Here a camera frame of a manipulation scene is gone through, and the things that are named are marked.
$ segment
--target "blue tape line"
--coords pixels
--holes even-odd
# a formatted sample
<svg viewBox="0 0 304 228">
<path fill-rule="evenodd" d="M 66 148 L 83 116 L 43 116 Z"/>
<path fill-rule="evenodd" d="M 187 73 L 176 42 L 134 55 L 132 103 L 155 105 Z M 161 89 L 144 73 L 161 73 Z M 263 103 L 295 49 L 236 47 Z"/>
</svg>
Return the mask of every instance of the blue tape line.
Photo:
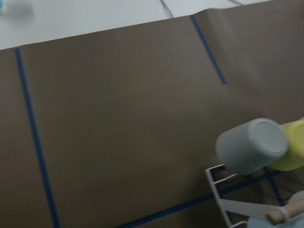
<svg viewBox="0 0 304 228">
<path fill-rule="evenodd" d="M 256 184 L 256 183 L 259 183 L 261 181 L 264 181 L 266 180 L 268 177 L 274 177 L 274 176 L 277 176 L 279 174 L 281 174 L 283 172 L 280 172 L 280 171 L 273 171 L 273 172 L 269 172 L 267 175 L 264 174 L 264 175 L 261 175 L 261 176 L 258 176 L 258 177 L 255 177 L 255 178 L 252 178 L 252 179 L 249 179 L 247 181 L 244 181 L 242 183 L 239 183 L 239 184 L 236 184 L 234 186 L 231 186 L 231 187 L 227 187 L 225 188 L 224 190 L 221 190 L 219 192 L 219 194 L 221 196 L 225 195 L 225 194 L 229 194 L 231 192 L 234 192 L 234 191 L 237 191 L 239 189 L 242 189 L 244 187 L 248 187 L 250 185 L 253 185 L 253 184 Z M 193 206 L 196 206 L 196 205 L 199 205 L 201 203 L 204 203 L 208 200 L 212 200 L 214 199 L 214 196 L 213 194 L 208 194 L 208 195 L 205 195 L 205 196 L 202 196 L 202 197 L 199 197 L 197 199 L 194 199 L 192 201 L 188 201 L 188 202 L 185 202 L 185 203 L 182 203 L 182 204 L 179 204 L 177 206 L 174 206 L 172 208 L 169 208 L 169 209 L 166 209 L 166 210 L 162 210 L 162 211 L 159 211 L 155 214 L 151 214 L 151 215 L 148 215 L 146 217 L 143 217 L 143 218 L 140 218 L 140 219 L 137 219 L 135 221 L 132 221 L 132 222 L 129 222 L 129 223 L 126 223 L 126 224 L 123 224 L 121 226 L 118 226 L 116 228 L 133 228 L 133 227 L 137 227 L 137 226 L 140 226 L 142 224 L 145 224 L 145 223 L 148 223 L 148 222 L 151 222 L 153 220 L 156 220 L 156 219 L 160 219 L 164 216 L 167 216 L 169 214 L 173 214 L 173 213 L 176 213 L 178 211 L 181 211 L 181 210 L 184 210 L 184 209 L 187 209 L 187 208 L 190 208 L 190 207 L 193 207 Z"/>
<path fill-rule="evenodd" d="M 276 195 L 276 199 L 277 199 L 277 201 L 279 202 L 279 205 L 280 205 L 281 207 L 284 206 L 285 204 L 284 204 L 284 201 L 283 201 L 283 199 L 282 199 L 282 196 L 281 196 L 281 194 L 280 194 L 280 192 L 279 192 L 279 189 L 278 189 L 278 187 L 277 187 L 277 185 L 276 185 L 276 182 L 275 182 L 275 180 L 273 179 L 273 177 L 272 177 L 271 175 L 269 175 L 269 174 L 270 174 L 270 171 L 269 171 L 268 167 L 264 167 L 263 169 L 264 169 L 265 175 L 267 176 L 268 182 L 269 182 L 269 184 L 270 184 L 272 190 L 274 191 L 274 194 Z"/>
<path fill-rule="evenodd" d="M 224 78 L 224 76 L 223 76 L 223 74 L 222 74 L 222 72 L 221 72 L 221 70 L 219 68 L 219 65 L 218 65 L 218 63 L 217 63 L 217 61 L 216 61 L 216 59 L 215 59 L 215 57 L 214 57 L 214 55 L 213 55 L 213 53 L 211 51 L 211 48 L 208 45 L 208 42 L 207 42 L 207 40 L 206 40 L 206 38 L 205 38 L 202 30 L 200 29 L 200 26 L 199 26 L 198 22 L 196 21 L 194 15 L 191 15 L 190 18 L 191 18 L 191 20 L 193 22 L 193 25 L 194 25 L 194 27 L 195 27 L 195 29 L 196 29 L 196 31 L 197 31 L 200 39 L 201 39 L 201 42 L 205 46 L 205 49 L 206 49 L 206 51 L 207 51 L 207 53 L 208 53 L 208 55 L 210 57 L 210 60 L 211 60 L 211 62 L 213 64 L 213 66 L 214 66 L 217 74 L 218 74 L 218 77 L 219 77 L 220 81 L 222 82 L 222 84 L 226 85 L 227 81 Z"/>
<path fill-rule="evenodd" d="M 16 55 L 16 59 L 17 59 L 17 65 L 18 65 L 19 75 L 20 75 L 20 79 L 21 79 L 24 99 L 25 99 L 27 110 L 28 110 L 29 123 L 30 123 L 30 127 L 32 130 L 32 134 L 33 134 L 33 140 L 34 140 L 34 144 L 35 144 L 35 148 L 36 148 L 41 176 L 42 176 L 42 180 L 43 180 L 43 184 L 44 184 L 44 188 L 45 188 L 46 196 L 47 196 L 47 200 L 48 200 L 47 202 L 48 202 L 49 210 L 50 210 L 51 217 L 53 220 L 54 228 L 60 228 L 60 223 L 59 223 L 59 219 L 58 219 L 58 215 L 57 215 L 57 211 L 56 211 L 55 201 L 54 201 L 50 181 L 48 178 L 48 171 L 47 171 L 46 163 L 45 163 L 43 152 L 42 152 L 42 147 L 41 147 L 38 130 L 37 130 L 36 122 L 35 122 L 34 112 L 33 112 L 31 99 L 30 99 L 30 95 L 29 95 L 29 89 L 28 89 L 28 85 L 26 82 L 21 52 L 20 52 L 19 48 L 15 49 L 15 55 Z"/>
<path fill-rule="evenodd" d="M 190 208 L 190 207 L 196 206 L 198 204 L 201 204 L 201 203 L 203 203 L 203 202 L 205 202 L 207 200 L 211 200 L 213 198 L 214 198 L 213 194 L 209 194 L 209 195 L 197 198 L 195 200 L 192 200 L 192 201 L 189 201 L 189 202 L 182 203 L 180 205 L 174 206 L 172 208 L 169 208 L 169 209 L 166 209 L 166 210 L 162 210 L 162 211 L 157 212 L 155 214 L 148 215 L 146 217 L 140 218 L 140 219 L 135 220 L 133 222 L 129 222 L 129 223 L 123 224 L 121 226 L 118 226 L 117 228 L 133 228 L 133 227 L 142 225 L 144 223 L 151 222 L 151 221 L 156 220 L 156 219 L 160 219 L 160 218 L 162 218 L 164 216 L 167 216 L 169 214 L 173 214 L 173 213 L 175 213 L 177 211 L 184 210 L 186 208 Z"/>
</svg>

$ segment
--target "blue object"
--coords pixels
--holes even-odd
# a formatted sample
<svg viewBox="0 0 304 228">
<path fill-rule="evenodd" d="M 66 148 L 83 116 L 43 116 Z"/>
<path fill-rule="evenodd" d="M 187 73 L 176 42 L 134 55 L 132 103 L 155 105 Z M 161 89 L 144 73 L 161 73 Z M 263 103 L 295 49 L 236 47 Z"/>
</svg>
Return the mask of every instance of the blue object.
<svg viewBox="0 0 304 228">
<path fill-rule="evenodd" d="M 216 72 L 217 72 L 217 74 L 218 74 L 218 76 L 219 76 L 219 79 L 220 79 L 221 83 L 224 84 L 224 85 L 226 85 L 226 84 L 227 84 L 227 81 L 226 81 L 226 79 L 224 78 L 224 76 L 223 76 L 223 74 L 222 74 L 222 72 L 221 72 L 221 70 L 220 70 L 220 68 L 219 68 L 219 65 L 218 65 L 218 63 L 217 63 L 217 61 L 216 61 L 216 59 L 215 59 L 215 57 L 214 57 L 214 55 L 213 55 L 213 53 L 212 53 L 212 51 L 211 51 L 211 48 L 209 47 L 209 45 L 208 45 L 208 43 L 207 43 L 207 40 L 206 40 L 206 38 L 205 38 L 205 36 L 204 36 L 202 30 L 200 29 L 200 26 L 199 26 L 198 22 L 196 21 L 194 15 L 191 15 L 190 18 L 191 18 L 192 23 L 193 23 L 193 25 L 194 25 L 194 27 L 195 27 L 195 29 L 196 29 L 198 35 L 199 35 L 199 38 L 201 39 L 201 42 L 202 42 L 203 45 L 205 46 L 205 49 L 206 49 L 206 51 L 207 51 L 207 54 L 209 55 L 209 58 L 210 58 L 210 60 L 211 60 L 211 62 L 212 62 L 212 64 L 213 64 L 213 66 L 214 66 L 214 68 L 215 68 L 215 70 L 216 70 Z"/>
<path fill-rule="evenodd" d="M 280 194 L 280 192 L 279 192 L 279 188 L 277 187 L 274 178 L 273 178 L 272 176 L 269 175 L 270 172 L 269 172 L 268 167 L 266 166 L 266 167 L 264 167 L 263 169 L 264 169 L 265 175 L 267 176 L 268 182 L 269 182 L 269 184 L 270 184 L 270 186 L 271 186 L 271 188 L 272 188 L 274 194 L 276 195 L 277 201 L 279 202 L 279 204 L 280 204 L 281 207 L 282 207 L 282 206 L 285 206 L 284 201 L 283 201 L 283 198 L 282 198 L 282 196 L 281 196 L 281 194 Z"/>
<path fill-rule="evenodd" d="M 57 210 L 56 210 L 56 206 L 55 206 L 55 200 L 53 197 L 51 184 L 50 184 L 50 181 L 48 178 L 48 171 L 47 171 L 46 163 L 45 163 L 44 156 L 43 156 L 42 146 L 41 146 L 40 139 L 39 139 L 34 111 L 33 111 L 33 107 L 31 104 L 30 95 L 29 95 L 28 84 L 26 81 L 25 70 L 24 70 L 24 66 L 23 66 L 23 62 L 22 62 L 21 51 L 19 48 L 15 49 L 15 55 L 16 55 L 23 95 L 24 95 L 24 99 L 25 99 L 25 104 L 26 104 L 26 107 L 28 110 L 29 124 L 30 124 L 31 130 L 32 130 L 33 140 L 34 140 L 34 144 L 35 144 L 35 148 L 36 148 L 36 153 L 37 153 L 37 157 L 38 157 L 38 162 L 39 162 L 39 166 L 40 166 L 40 171 L 41 171 L 44 188 L 45 188 L 46 195 L 47 195 L 47 200 L 48 200 L 47 202 L 48 202 L 50 214 L 51 214 L 51 217 L 53 220 L 54 228 L 60 228 L 59 218 L 58 218 L 58 214 L 57 214 Z"/>
</svg>

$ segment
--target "gray cup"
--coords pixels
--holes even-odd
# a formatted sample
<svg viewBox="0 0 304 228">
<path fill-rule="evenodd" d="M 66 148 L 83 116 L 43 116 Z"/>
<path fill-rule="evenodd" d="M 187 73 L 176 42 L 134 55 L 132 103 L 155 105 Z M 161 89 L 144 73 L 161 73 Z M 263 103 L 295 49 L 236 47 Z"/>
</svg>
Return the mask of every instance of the gray cup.
<svg viewBox="0 0 304 228">
<path fill-rule="evenodd" d="M 216 153 L 231 171 L 248 175 L 281 158 L 288 149 L 282 127 L 265 118 L 252 120 L 222 133 Z"/>
</svg>

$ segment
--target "light blue object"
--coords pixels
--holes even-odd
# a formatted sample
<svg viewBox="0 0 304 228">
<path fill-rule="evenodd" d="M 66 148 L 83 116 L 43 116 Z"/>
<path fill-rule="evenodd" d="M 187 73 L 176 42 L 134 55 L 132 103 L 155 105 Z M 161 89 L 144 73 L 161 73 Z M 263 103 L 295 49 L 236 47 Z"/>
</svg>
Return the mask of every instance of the light blue object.
<svg viewBox="0 0 304 228">
<path fill-rule="evenodd" d="M 250 218 L 247 228 L 304 228 L 304 214 L 293 217 L 287 223 L 276 226 L 265 220 Z"/>
</svg>

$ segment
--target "brown surface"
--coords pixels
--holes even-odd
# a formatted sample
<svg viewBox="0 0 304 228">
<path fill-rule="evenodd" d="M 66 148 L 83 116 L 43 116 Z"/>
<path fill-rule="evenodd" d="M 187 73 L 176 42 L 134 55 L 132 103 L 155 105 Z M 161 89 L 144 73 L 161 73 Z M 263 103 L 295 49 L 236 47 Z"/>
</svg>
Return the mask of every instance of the brown surface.
<svg viewBox="0 0 304 228">
<path fill-rule="evenodd" d="M 304 168 L 301 168 L 274 177 L 285 204 L 292 195 L 304 189 L 303 175 Z M 276 197 L 271 195 L 272 189 L 269 183 L 264 181 L 260 186 L 263 190 L 263 202 L 278 205 Z"/>
<path fill-rule="evenodd" d="M 14 50 L 0 52 L 0 227 L 52 227 Z"/>
</svg>

